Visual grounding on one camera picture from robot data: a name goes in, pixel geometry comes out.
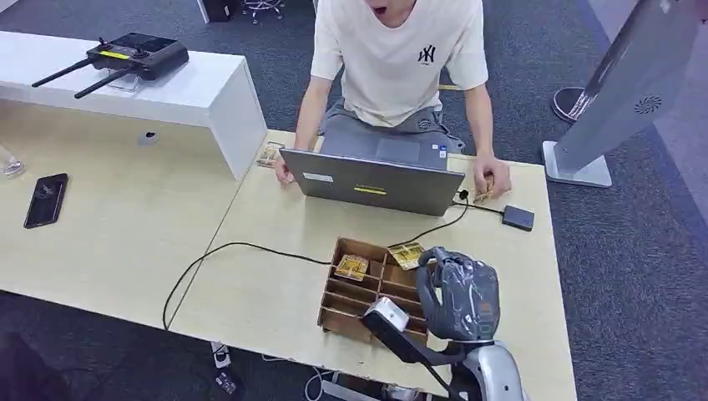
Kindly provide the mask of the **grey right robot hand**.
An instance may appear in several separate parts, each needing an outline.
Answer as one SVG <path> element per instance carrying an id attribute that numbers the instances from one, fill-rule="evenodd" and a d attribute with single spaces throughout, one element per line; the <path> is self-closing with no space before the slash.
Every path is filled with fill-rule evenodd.
<path id="1" fill-rule="evenodd" d="M 501 308 L 493 267 L 435 246 L 418 258 L 416 288 L 428 330 L 437 338 L 467 343 L 494 340 Z"/>

